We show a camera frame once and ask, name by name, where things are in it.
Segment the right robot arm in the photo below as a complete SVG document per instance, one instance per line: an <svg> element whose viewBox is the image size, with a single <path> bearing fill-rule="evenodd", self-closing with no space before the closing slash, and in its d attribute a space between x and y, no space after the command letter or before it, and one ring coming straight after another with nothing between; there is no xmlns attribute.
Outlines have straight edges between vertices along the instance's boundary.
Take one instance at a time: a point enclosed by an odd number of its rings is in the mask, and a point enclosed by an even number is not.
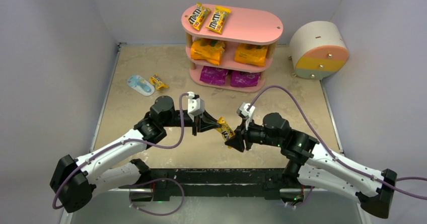
<svg viewBox="0 0 427 224"><path fill-rule="evenodd" d="M243 120L225 142L240 152L254 143L280 148L288 159L282 175L285 181L340 194L373 216L389 217L396 172L374 170L338 155L316 138L292 129L279 113L267 114L261 125Z"/></svg>

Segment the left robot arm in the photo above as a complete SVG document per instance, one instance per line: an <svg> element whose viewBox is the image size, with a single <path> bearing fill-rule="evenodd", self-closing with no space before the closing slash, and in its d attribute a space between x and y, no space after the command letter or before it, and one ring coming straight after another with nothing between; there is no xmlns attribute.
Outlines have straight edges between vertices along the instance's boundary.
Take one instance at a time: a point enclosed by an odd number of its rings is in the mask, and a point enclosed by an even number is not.
<svg viewBox="0 0 427 224"><path fill-rule="evenodd" d="M183 141L186 127L194 136L220 128L194 92L181 94L178 104L175 109L171 97L160 96L144 118L117 140L77 158L60 158L49 183L55 193L52 208L72 213L100 193L147 181L150 170L143 161L132 160L118 168L115 165L150 147L176 148Z"/></svg>

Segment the small yellow M&M's bag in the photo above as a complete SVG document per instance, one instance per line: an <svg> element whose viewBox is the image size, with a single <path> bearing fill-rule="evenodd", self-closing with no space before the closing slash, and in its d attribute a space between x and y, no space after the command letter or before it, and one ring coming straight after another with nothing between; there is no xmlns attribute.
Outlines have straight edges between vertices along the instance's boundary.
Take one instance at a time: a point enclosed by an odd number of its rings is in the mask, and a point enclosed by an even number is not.
<svg viewBox="0 0 427 224"><path fill-rule="evenodd" d="M150 83L155 87L157 91L161 89L167 89L169 86L165 84L158 74L154 74L150 77Z"/></svg>

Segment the purple blackcurrant gummy bag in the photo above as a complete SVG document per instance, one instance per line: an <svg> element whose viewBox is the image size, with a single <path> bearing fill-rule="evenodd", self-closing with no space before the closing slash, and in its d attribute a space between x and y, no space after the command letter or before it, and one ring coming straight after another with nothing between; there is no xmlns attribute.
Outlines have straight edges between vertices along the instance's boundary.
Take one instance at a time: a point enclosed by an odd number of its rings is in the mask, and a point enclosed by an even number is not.
<svg viewBox="0 0 427 224"><path fill-rule="evenodd" d="M237 88L254 87L258 85L259 72L232 71L230 86Z"/></svg>
<svg viewBox="0 0 427 224"><path fill-rule="evenodd" d="M201 70L200 80L210 85L223 86L228 73L228 69L204 66Z"/></svg>

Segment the orange mango gummy bag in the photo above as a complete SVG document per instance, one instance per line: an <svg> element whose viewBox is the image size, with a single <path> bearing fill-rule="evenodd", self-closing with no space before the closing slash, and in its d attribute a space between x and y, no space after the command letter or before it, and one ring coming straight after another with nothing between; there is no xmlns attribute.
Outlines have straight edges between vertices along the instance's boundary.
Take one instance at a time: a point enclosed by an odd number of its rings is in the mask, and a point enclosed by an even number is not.
<svg viewBox="0 0 427 224"><path fill-rule="evenodd" d="M255 66L265 66L267 45L240 43L235 51L234 61Z"/></svg>
<svg viewBox="0 0 427 224"><path fill-rule="evenodd" d="M190 58L194 60L206 60L210 64L220 65L225 48L225 41L196 38L190 48Z"/></svg>

